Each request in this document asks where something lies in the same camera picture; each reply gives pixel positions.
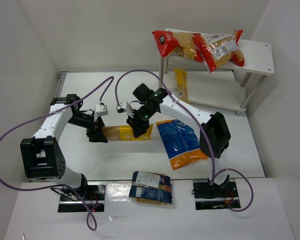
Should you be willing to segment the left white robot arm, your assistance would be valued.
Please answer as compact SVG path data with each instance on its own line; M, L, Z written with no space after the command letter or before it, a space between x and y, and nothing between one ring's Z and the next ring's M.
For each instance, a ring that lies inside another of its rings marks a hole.
M91 114L81 110L83 101L76 94L55 97L50 103L49 115L39 130L20 143L24 172L27 178L51 180L56 184L69 186L81 197L93 194L84 174L66 166L66 159L59 145L60 137L67 124L86 130L88 140L93 143L107 143L102 132L105 124L103 116L108 114L107 106L100 102Z

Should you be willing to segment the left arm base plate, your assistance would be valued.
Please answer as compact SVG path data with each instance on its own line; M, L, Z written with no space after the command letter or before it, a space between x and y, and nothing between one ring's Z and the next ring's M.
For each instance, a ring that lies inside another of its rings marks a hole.
M67 188L56 188L55 191L60 195L58 213L83 213L86 208L82 201ZM103 212L105 208L105 181L89 181L87 193L81 197L92 212Z

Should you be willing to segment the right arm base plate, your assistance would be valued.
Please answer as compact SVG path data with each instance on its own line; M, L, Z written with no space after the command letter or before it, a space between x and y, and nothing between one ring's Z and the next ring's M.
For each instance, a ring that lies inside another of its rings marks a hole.
M194 195L196 210L241 208L237 185L234 180L230 180L219 192L213 190L207 180L193 181L191 193Z

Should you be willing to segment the large yellow spaghetti bag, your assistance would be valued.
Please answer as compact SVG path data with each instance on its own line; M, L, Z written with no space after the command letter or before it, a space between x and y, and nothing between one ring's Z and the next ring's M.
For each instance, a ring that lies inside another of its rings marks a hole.
M149 126L146 133L135 138L133 129L129 125L106 126L102 132L108 141L147 141L151 139L153 124Z

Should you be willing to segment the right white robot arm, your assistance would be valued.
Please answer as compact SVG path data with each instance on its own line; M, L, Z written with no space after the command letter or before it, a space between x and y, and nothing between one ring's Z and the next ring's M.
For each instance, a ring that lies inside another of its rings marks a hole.
M150 126L150 118L156 113L181 121L193 129L199 140L200 150L209 159L210 185L226 185L229 178L225 174L226 165L222 154L229 147L231 134L222 113L210 114L199 110L164 88L154 91L143 83L132 94L141 103L139 109L127 112L127 123L131 126L135 138L146 133Z

